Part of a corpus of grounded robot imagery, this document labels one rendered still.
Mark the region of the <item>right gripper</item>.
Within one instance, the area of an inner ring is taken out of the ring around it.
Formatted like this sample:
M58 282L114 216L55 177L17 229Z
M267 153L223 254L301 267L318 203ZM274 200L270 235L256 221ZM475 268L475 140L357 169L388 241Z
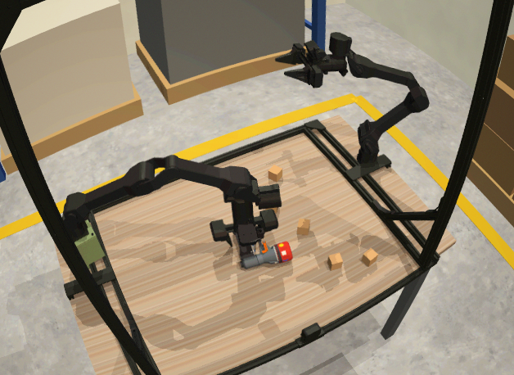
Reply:
M275 61L292 65L303 63L304 68L285 71L284 75L312 85L313 88L320 88L322 86L323 75L327 75L332 69L330 56L326 55L325 57L327 59L325 62L313 65L313 58L310 55L305 56L304 47L302 47L300 43L294 43L290 52L275 58ZM313 68L311 66L313 66ZM317 66L320 67L321 70Z

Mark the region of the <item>black hose nozzle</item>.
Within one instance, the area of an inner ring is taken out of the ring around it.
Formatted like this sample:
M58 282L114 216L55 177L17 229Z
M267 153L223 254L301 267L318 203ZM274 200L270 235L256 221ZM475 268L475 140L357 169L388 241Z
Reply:
M255 255L255 245L240 246L237 233L232 233L236 235L238 246L240 248L240 264L242 268L244 267L244 269L253 268L264 263L284 263L292 260L293 258L292 250L288 242L281 242L271 247L266 244L266 241L263 241L263 244L259 242L259 254Z

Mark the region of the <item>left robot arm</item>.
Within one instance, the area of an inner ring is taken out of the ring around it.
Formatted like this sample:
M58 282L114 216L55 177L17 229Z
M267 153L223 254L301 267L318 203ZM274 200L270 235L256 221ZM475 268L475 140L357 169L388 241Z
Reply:
M155 169L158 168L165 169L155 176ZM62 218L73 241L89 234L85 220L88 220L90 210L127 195L140 197L150 194L173 178L219 188L224 192L224 202L231 202L232 212L236 215L248 215L253 210L253 202L259 206L259 210L282 207L278 183L259 187L257 179L245 167L219 168L176 155L153 157L137 163L124 177L111 183L88 193L76 192L67 196ZM246 222L237 220L234 231L240 246L255 245L264 238L264 229L255 226L253 218Z

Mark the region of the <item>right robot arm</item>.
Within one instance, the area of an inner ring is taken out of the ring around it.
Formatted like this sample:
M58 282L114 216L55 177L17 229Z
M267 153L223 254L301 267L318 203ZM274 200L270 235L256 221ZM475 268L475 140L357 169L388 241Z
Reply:
M325 62L327 60L325 56L329 55L332 63L330 72L339 71L340 74L345 77L346 73L349 72L346 69L348 61L350 73L354 77L384 79L397 84L406 85L410 90L403 102L384 114L381 118L373 122L365 120L363 123L359 124L358 142L361 147L357 156L362 163L371 164L377 160L379 152L378 140L381 135L411 113L419 113L427 109L429 99L425 89L420 87L417 81L415 84L415 78L411 72L377 64L365 56L353 52L350 49L351 44L352 38L339 32L330 34L329 51L332 52L332 54L326 54L313 40L304 43L308 51L306 52L306 56L310 55L313 58L313 65ZM347 61L345 60L346 57Z

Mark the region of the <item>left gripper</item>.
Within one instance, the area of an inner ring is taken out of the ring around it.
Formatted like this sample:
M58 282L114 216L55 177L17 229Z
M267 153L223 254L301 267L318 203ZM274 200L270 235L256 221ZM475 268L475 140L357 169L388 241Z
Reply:
M249 219L253 218L255 221L255 225L258 224L259 228L260 227L264 228L264 233L278 228L277 216L275 215L275 212L273 209L262 210L259 213L260 213L259 216L254 217L253 210L248 215L244 215L244 216L236 215L232 212L233 224L227 224L227 225L225 224L224 225L222 219L211 221L210 228L211 228L211 232L213 234L212 236L213 236L214 241L215 242L219 242L219 241L224 242L226 240L230 240L228 233L234 232L234 224L237 220L246 222ZM230 242L230 241L226 241L226 242L232 247L232 242Z

